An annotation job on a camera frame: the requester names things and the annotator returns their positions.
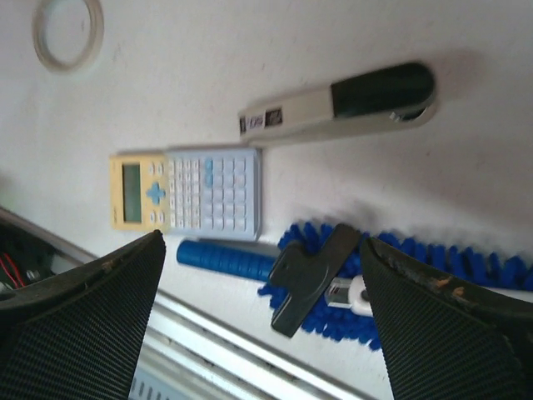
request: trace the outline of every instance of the red wire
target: red wire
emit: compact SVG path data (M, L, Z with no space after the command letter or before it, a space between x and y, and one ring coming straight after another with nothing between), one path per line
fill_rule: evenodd
M24 281L22 280L22 278L20 276L20 273L18 272L17 266L15 265L13 260L6 253L4 253L3 255L9 261L9 263L11 264L11 269L15 272L15 276L17 277L18 281L20 282L20 285L24 288L24 286L26 286L26 285L24 285Z
M18 283L17 281L15 281L15 279L13 279L13 277L11 276L11 274L9 273L9 271L7 270L6 268L6 264L3 263L2 259L0 258L0 264L2 265L2 269L3 271L6 273L7 277L9 279L11 279L11 282L13 282L15 284L15 288L18 289Z

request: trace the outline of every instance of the yellow calculator body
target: yellow calculator body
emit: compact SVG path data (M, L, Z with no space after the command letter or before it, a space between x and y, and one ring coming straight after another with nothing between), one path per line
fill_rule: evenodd
M115 229L254 241L261 228L255 148L187 148L109 159Z
M123 154L109 158L111 224L115 229L166 232L168 202L167 157L162 153Z

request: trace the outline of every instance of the calculator display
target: calculator display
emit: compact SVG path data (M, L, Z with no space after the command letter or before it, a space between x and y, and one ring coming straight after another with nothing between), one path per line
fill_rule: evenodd
M141 166L140 164L122 165L122 185L124 195L124 222L141 223Z

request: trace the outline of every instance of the blue cylindrical object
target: blue cylindrical object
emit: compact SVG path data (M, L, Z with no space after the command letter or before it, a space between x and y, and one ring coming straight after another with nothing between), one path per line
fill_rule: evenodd
M191 240L180 243L176 259L180 264L261 282L268 282L268 276L276 261L274 257L254 252Z

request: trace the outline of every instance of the white plastic part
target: white plastic part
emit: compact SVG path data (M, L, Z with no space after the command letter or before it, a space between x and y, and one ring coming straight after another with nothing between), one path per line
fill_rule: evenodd
M372 308L370 302L363 299L361 293L366 290L363 276L358 275L351 281L350 288L348 289L348 301L350 302L351 310L354 314L363 315L367 317L372 316Z

